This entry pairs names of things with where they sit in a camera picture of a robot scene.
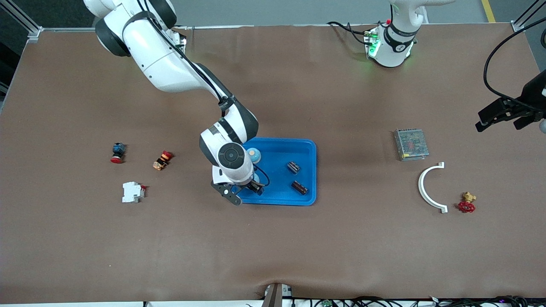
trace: brown tabletop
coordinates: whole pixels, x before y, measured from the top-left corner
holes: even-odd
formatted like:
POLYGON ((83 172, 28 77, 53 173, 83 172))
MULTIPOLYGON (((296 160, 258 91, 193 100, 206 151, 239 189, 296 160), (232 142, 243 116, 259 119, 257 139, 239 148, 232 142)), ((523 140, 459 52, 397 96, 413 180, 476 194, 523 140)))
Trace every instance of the brown tabletop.
MULTIPOLYGON (((423 26, 393 69, 329 27, 190 33, 188 56, 254 112, 259 136, 317 144, 318 198, 300 208, 237 207, 210 187, 198 139, 214 96, 156 90, 94 33, 42 33, 0 117, 0 303, 251 299, 272 282, 300 297, 545 296, 544 135, 474 128, 496 99, 483 63, 511 32, 423 26), (423 129, 427 159, 396 159, 402 128, 423 129), (112 164, 119 141, 126 162, 112 164), (176 157, 158 172, 163 150, 176 157), (448 214, 417 189, 440 161, 426 188, 448 214), (140 203, 121 203, 127 181, 149 186, 140 203), (472 214, 454 208, 466 191, 472 214)), ((517 96, 537 73, 517 36, 490 80, 517 96)))

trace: blue plastic tray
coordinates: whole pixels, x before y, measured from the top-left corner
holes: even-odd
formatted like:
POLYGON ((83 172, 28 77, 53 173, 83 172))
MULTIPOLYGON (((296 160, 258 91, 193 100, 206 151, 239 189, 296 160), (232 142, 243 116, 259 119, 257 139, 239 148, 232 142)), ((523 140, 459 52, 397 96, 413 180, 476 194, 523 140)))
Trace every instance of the blue plastic tray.
MULTIPOLYGON (((317 146, 307 139, 253 138, 243 144, 245 149, 256 148, 262 154, 258 166, 264 170, 271 184, 261 196, 244 189, 239 192, 243 203, 267 205, 310 206, 317 199, 317 146), (300 171, 294 175, 286 166, 294 161, 300 171), (308 189, 300 194, 290 185, 296 180, 308 189)), ((267 179, 258 170, 260 182, 267 179)))

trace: yellow floor line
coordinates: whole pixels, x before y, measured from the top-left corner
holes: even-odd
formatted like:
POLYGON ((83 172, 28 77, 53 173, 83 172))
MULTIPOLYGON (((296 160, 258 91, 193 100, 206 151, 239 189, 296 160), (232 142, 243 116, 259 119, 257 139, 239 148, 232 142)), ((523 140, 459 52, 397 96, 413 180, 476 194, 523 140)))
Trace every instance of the yellow floor line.
POLYGON ((489 5, 489 0, 482 0, 483 9, 485 10, 485 16, 487 16, 487 21, 496 22, 495 17, 493 16, 493 11, 491 10, 491 5, 489 5))

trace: perforated metal box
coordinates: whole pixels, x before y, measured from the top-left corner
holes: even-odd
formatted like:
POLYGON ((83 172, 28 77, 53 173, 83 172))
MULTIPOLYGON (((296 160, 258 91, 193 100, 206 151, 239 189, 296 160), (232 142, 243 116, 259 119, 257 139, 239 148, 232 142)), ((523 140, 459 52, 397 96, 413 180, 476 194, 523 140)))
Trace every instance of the perforated metal box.
POLYGON ((429 148, 421 129, 396 130, 394 138, 400 161, 423 160, 429 155, 429 148))

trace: white robot link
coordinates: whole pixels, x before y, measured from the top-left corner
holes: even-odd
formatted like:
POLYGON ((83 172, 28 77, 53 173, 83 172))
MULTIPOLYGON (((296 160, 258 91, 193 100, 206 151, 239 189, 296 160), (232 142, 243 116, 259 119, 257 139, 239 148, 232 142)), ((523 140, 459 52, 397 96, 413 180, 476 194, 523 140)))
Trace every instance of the white robot link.
POLYGON ((455 0, 389 0, 391 22, 364 33, 366 53, 378 64, 396 67, 410 56, 415 35, 424 21, 426 5, 444 5, 455 0))
POLYGON ((255 166, 242 147, 258 133, 258 121, 205 66, 186 57, 185 37, 171 30, 176 15, 170 0, 84 3, 102 18, 95 27, 101 44, 116 56, 131 56, 156 88, 165 92, 203 88, 218 98, 222 117, 199 138, 201 151, 212 163, 211 186, 235 205, 241 204, 237 193, 245 187, 261 194, 266 185, 255 180, 255 166))

